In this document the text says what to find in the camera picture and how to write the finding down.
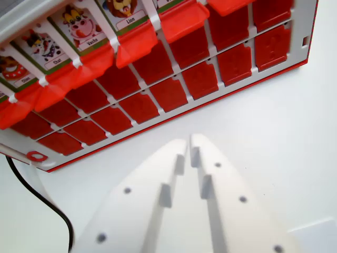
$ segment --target white plastic frame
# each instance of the white plastic frame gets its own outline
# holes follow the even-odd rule
[[[11,130],[11,129],[6,129],[4,131],[0,131],[0,139],[1,139],[1,143],[5,146],[7,146],[8,148],[17,150],[20,153],[26,154],[29,151],[35,150],[38,151],[46,156],[49,157],[49,159],[47,159],[45,162],[42,162],[38,165],[38,167],[40,169],[43,170],[49,170],[54,168],[55,166],[59,166],[65,162],[69,162],[73,159],[76,159],[82,155],[85,155],[87,153],[90,153],[96,149],[99,149],[101,147],[104,147],[106,145],[109,145],[117,140],[120,140],[122,138],[125,138],[133,133],[136,133],[138,131],[141,131],[143,129],[146,129],[154,124],[157,124],[159,122],[162,122],[166,119],[169,119],[173,116],[176,116],[178,114],[181,114],[185,111],[188,111],[196,106],[202,105],[208,101],[212,101],[214,99],[217,99],[223,95],[229,94],[237,89],[240,89],[242,87],[245,87],[251,83],[254,83],[256,81],[259,81],[263,78],[266,78],[272,74],[275,74],[281,70],[284,70],[288,67],[291,67],[295,64],[298,64],[304,60],[307,59],[308,57],[308,51],[309,51],[309,40],[308,43],[303,45],[303,39],[306,38],[310,38],[311,37],[311,33],[312,33],[312,26],[313,26],[313,21],[314,21],[314,13],[315,13],[315,8],[316,8],[316,0],[295,0],[295,4],[294,7],[291,9],[291,18],[289,20],[283,21],[278,25],[272,26],[262,32],[257,32],[256,27],[254,26],[253,23],[253,18],[252,18],[252,5],[249,5],[249,37],[245,40],[242,40],[234,45],[231,45],[223,50],[217,51],[213,42],[212,42],[212,38],[210,37],[210,31],[209,31],[209,27],[207,25],[207,22],[205,23],[205,31],[206,31],[206,36],[207,36],[207,41],[209,43],[209,52],[210,52],[210,56],[207,58],[204,58],[194,64],[191,64],[190,66],[184,68],[184,69],[180,69],[179,65],[177,64],[177,62],[174,59],[174,56],[172,54],[172,51],[170,50],[169,45],[166,42],[165,37],[162,34],[162,31],[159,30],[158,31],[158,38],[163,42],[163,45],[167,51],[167,54],[171,60],[172,63],[172,69],[174,70],[174,73],[172,75],[169,75],[161,80],[158,80],[150,85],[146,85],[145,82],[140,78],[140,76],[137,74],[136,69],[133,68],[132,64],[130,64],[130,68],[133,71],[133,73],[135,74],[135,76],[138,76],[138,83],[141,87],[141,89],[139,89],[137,92],[134,92],[120,100],[123,100],[129,96],[134,95],[135,93],[141,92],[142,90],[145,90],[145,93],[147,94],[151,94],[150,90],[148,89],[149,87],[156,85],[157,83],[160,83],[168,78],[173,78],[173,79],[179,79],[181,82],[181,85],[186,93],[186,98],[188,101],[188,104],[183,105],[175,110],[172,110],[170,112],[163,112],[163,110],[159,107],[158,103],[156,102],[155,98],[153,96],[150,95],[150,98],[152,99],[152,101],[154,102],[154,104],[157,106],[158,112],[159,112],[159,116],[150,119],[142,124],[137,124],[129,115],[127,115],[127,113],[121,109],[121,107],[119,106],[118,102],[120,100],[116,100],[113,98],[113,96],[111,96],[110,94],[107,95],[107,98],[109,100],[109,104],[92,112],[89,114],[85,114],[83,113],[83,111],[79,108],[78,109],[78,113],[81,116],[81,119],[86,117],[86,116],[90,116],[91,114],[100,111],[108,106],[117,106],[119,107],[122,112],[124,114],[127,115],[127,117],[129,119],[131,119],[131,123],[132,123],[132,128],[123,131],[117,135],[109,135],[107,134],[107,139],[96,143],[94,145],[88,146],[86,145],[84,147],[83,150],[80,150],[78,152],[75,152],[71,155],[68,156],[64,156],[61,155],[39,143],[37,143],[35,140],[32,140],[30,138],[24,137],[18,133],[16,133],[15,131]],[[275,65],[269,69],[266,69],[264,71],[260,71],[257,69],[256,65],[255,65],[255,48],[254,48],[254,38],[256,36],[259,36],[260,34],[263,34],[279,25],[284,25],[285,23],[287,23],[287,26],[291,26],[291,44],[290,44],[290,51],[288,53],[288,59],[285,62],[282,62],[278,65]],[[251,48],[251,53],[252,53],[252,76],[243,79],[239,82],[236,82],[230,86],[225,86],[224,83],[222,82],[221,78],[220,78],[220,72],[219,72],[219,68],[217,66],[217,59],[216,59],[216,55],[227,51],[229,49],[231,49],[232,47],[239,45],[241,43],[245,43],[245,46],[249,46]],[[198,100],[194,100],[192,98],[192,96],[189,94],[189,91],[183,81],[181,72],[184,70],[187,70],[203,61],[207,61],[207,63],[212,63],[214,65],[215,68],[215,72],[217,74],[217,79],[218,79],[218,87],[219,90],[216,92],[213,92],[207,96],[204,96]],[[98,85],[103,92],[106,93],[106,91],[103,89],[103,87],[101,85]],[[62,128],[57,127],[56,125],[52,124],[53,126],[53,132],[61,130]]]

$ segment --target cartoon character illustration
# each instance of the cartoon character illustration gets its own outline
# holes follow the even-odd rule
[[[29,72],[11,56],[0,56],[0,72],[7,81],[15,81],[28,75]]]
[[[137,0],[106,0],[103,8],[108,9],[115,17],[130,17],[137,6]]]
[[[85,16],[81,9],[67,5],[62,16],[63,24],[68,25],[76,47],[102,31],[100,26],[95,24],[91,18]]]
[[[55,51],[56,55],[63,53],[48,34],[37,34],[30,29],[29,37],[22,36],[22,39],[27,42],[36,57],[43,57],[46,62],[54,58]]]

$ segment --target screw hole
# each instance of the screw hole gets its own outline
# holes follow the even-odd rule
[[[124,193],[125,193],[125,194],[129,194],[130,192],[131,192],[131,188],[126,187],[126,188],[124,189]]]
[[[102,242],[104,242],[106,240],[106,235],[104,233],[101,233],[97,236],[97,242],[99,244],[101,244]]]
[[[240,200],[242,203],[246,203],[246,202],[247,202],[247,198],[246,198],[245,196],[239,197],[239,200]]]
[[[283,248],[280,246],[280,245],[276,245],[275,247],[274,247],[274,250],[275,250],[275,252],[277,252],[277,253],[283,253],[284,251],[283,251]]]

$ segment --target printed name label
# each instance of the printed name label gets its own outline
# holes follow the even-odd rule
[[[164,5],[172,2],[173,0],[158,0],[158,7],[161,8],[163,7]]]
[[[66,54],[61,54],[59,57],[53,59],[52,61],[44,64],[45,68],[50,70],[53,67],[55,67],[56,65],[59,65],[61,62],[64,62],[65,60],[68,60],[69,57]]]
[[[96,44],[97,42],[105,39],[106,36],[103,32],[100,32],[98,33],[97,35],[87,39],[86,41],[82,42],[78,47],[81,49],[81,50],[85,50],[87,49],[88,47],[91,47],[92,45]]]
[[[127,27],[128,25],[134,23],[137,20],[140,20],[142,17],[145,17],[145,12],[143,10],[140,10],[139,12],[136,12],[135,14],[131,15],[130,17],[127,17],[126,19],[118,22],[116,24],[117,28],[123,29]]]
[[[15,83],[13,83],[13,85],[16,88],[19,88],[22,85],[24,85],[26,82],[28,82],[28,81],[30,81],[31,79],[34,79],[34,78],[35,78],[35,76],[33,74],[29,74],[29,75],[24,76],[20,80],[17,80]]]

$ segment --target white background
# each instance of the white background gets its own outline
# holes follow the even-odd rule
[[[320,1],[307,65],[53,173],[39,171],[76,236],[109,189],[162,145],[191,133],[222,150],[286,229],[337,217],[336,9],[336,1]],[[187,167],[177,181],[158,252],[211,250],[207,219],[200,218],[206,205],[193,179],[196,171]],[[0,252],[66,252],[67,240],[65,223],[20,185],[1,156]]]

